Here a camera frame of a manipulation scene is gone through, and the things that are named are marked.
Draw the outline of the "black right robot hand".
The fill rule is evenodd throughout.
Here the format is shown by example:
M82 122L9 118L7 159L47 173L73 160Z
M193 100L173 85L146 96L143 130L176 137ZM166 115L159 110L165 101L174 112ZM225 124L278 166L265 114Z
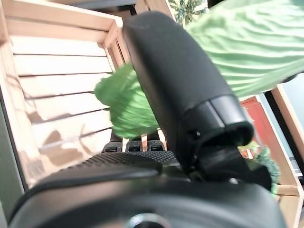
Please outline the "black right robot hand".
M11 228L284 228L267 168L245 159L254 128L198 43L168 16L132 16L123 36L176 162L102 153L45 178Z

